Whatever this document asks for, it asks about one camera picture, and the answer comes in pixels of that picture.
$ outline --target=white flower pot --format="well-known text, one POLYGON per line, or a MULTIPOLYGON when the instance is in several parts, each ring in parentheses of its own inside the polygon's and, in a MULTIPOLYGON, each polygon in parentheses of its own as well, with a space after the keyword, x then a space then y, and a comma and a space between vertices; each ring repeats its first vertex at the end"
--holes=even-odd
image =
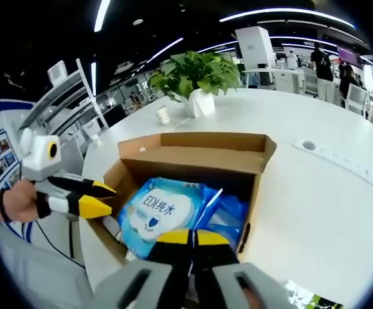
POLYGON ((207 116, 215 111, 214 96, 211 93, 205 93, 202 89, 193 90, 189 100, 181 97, 188 116, 198 118, 207 116))

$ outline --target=power outlet strip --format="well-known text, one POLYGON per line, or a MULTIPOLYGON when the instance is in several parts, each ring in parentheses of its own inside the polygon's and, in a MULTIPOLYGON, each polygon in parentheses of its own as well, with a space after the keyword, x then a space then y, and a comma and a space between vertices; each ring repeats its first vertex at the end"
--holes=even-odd
POLYGON ((293 146, 299 150, 305 151, 306 153, 311 153, 312 155, 342 167, 373 186, 373 175, 362 164, 309 140, 298 139, 293 143, 293 146))

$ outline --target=green leaves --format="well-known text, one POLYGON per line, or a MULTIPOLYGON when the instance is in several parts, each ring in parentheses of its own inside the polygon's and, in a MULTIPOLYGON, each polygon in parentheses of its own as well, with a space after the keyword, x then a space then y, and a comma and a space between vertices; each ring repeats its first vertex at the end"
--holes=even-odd
POLYGON ((181 95, 185 98, 189 98, 193 90, 194 90, 194 87, 192 87, 192 81, 182 76, 181 81, 179 82, 179 92, 181 93, 181 95))
POLYGON ((199 88, 213 95, 218 95, 220 89, 225 93, 228 88, 236 89, 239 76, 232 61, 214 53, 188 51, 171 56, 162 69, 152 74, 149 85, 179 102, 175 95, 188 99, 199 88))

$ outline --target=cardboard box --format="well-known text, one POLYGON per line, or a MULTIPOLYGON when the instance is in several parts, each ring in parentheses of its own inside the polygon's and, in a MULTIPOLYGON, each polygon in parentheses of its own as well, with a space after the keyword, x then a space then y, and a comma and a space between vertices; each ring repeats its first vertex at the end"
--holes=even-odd
MULTIPOLYGON (((250 201, 237 256, 250 235, 261 174, 277 145, 266 135, 246 133, 163 133, 120 142, 120 160, 107 171, 105 183, 116 190, 107 203, 117 217, 120 209, 152 177, 199 182, 224 189, 242 201, 250 201)), ((127 249, 102 226, 89 225, 111 253, 126 263, 127 249)))

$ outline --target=potted plant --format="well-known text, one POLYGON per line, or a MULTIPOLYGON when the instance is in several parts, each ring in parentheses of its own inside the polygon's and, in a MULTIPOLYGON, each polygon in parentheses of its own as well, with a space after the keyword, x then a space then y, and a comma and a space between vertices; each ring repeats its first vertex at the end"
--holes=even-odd
POLYGON ((149 85, 172 100, 184 103, 191 117, 215 111, 214 95, 219 90, 238 86, 238 67, 214 53, 188 51, 171 56, 162 68, 154 72, 149 85))

